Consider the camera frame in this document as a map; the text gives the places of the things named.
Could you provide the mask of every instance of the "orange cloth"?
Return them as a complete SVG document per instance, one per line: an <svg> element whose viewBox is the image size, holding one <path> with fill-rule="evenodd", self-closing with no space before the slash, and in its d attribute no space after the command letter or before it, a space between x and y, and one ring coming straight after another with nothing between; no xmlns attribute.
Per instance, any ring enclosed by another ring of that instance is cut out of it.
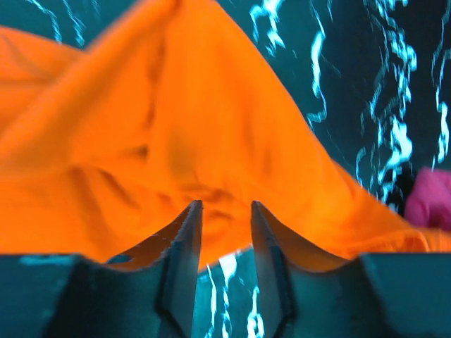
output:
<svg viewBox="0 0 451 338"><path fill-rule="evenodd" d="M204 201L200 267L251 242L250 205L344 258L449 251L328 156L212 0L142 0L86 52L0 28L0 251L98 261Z"/></svg>

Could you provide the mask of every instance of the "dark surface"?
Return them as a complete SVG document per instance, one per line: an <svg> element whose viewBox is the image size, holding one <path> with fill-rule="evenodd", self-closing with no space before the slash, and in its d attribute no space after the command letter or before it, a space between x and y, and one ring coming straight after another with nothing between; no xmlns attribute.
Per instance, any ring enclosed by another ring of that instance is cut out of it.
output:
<svg viewBox="0 0 451 338"><path fill-rule="evenodd" d="M0 24L85 48L131 3L2 0ZM449 0L219 3L274 69L328 153L366 189L385 199L401 163L451 168L450 117L442 113L451 99ZM394 208L402 203L391 201ZM254 266L246 251L199 275L193 337L263 337Z"/></svg>
<svg viewBox="0 0 451 338"><path fill-rule="evenodd" d="M451 337L451 254L367 254L312 271L287 255L281 228L254 203L252 241L267 338Z"/></svg>
<svg viewBox="0 0 451 338"><path fill-rule="evenodd" d="M197 201L126 251L127 263L0 256L0 337L190 337L201 233Z"/></svg>

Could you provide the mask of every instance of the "pink fabric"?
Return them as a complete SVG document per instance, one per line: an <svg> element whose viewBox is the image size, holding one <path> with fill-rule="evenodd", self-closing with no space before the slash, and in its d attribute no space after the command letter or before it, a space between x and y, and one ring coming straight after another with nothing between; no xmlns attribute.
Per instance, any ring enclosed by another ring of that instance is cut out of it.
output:
<svg viewBox="0 0 451 338"><path fill-rule="evenodd" d="M451 232L451 172L421 169L406 200L404 218L417 227Z"/></svg>

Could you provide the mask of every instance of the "wrinkled cloth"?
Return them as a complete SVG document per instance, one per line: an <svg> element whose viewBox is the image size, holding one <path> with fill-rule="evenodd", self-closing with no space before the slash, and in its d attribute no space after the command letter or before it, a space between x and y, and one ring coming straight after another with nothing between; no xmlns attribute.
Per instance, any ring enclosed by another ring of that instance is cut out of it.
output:
<svg viewBox="0 0 451 338"><path fill-rule="evenodd" d="M451 232L451 172L421 169L407 197L404 217L417 227Z"/></svg>
<svg viewBox="0 0 451 338"><path fill-rule="evenodd" d="M199 268L251 243L251 202L337 256L449 251L334 163L212 0L141 0L86 51L0 27L1 253L129 249L204 202Z"/></svg>

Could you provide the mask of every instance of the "orange shirt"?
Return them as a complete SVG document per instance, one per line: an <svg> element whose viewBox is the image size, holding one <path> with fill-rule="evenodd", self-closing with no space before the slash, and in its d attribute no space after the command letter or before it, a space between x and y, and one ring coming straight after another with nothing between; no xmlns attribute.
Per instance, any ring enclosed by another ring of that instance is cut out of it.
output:
<svg viewBox="0 0 451 338"><path fill-rule="evenodd" d="M250 205L344 258L449 251L334 163L212 0L141 0L86 51L0 27L2 253L105 261L204 202L200 267L250 245Z"/></svg>

